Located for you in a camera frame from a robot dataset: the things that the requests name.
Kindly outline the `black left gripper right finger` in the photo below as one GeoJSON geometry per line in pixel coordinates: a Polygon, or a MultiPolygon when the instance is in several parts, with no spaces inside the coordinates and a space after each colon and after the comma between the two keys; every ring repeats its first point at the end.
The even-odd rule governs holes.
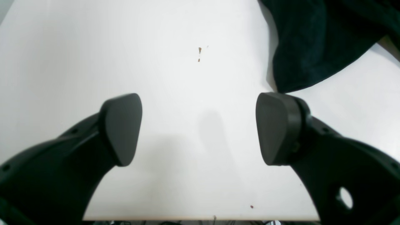
{"type": "Polygon", "coordinates": [[[343,137],[313,117],[305,101],[287,94],[259,94],[256,126],[266,165],[295,171],[322,224],[399,224],[400,170],[394,158],[343,137]]]}

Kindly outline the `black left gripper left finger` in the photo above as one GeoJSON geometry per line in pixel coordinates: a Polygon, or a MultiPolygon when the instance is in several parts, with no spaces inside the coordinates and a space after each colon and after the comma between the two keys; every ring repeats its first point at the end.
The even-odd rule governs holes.
{"type": "Polygon", "coordinates": [[[78,225],[103,177],[130,165],[142,120],[138,94],[104,102],[59,137],[1,165],[1,220],[8,225],[78,225]]]}

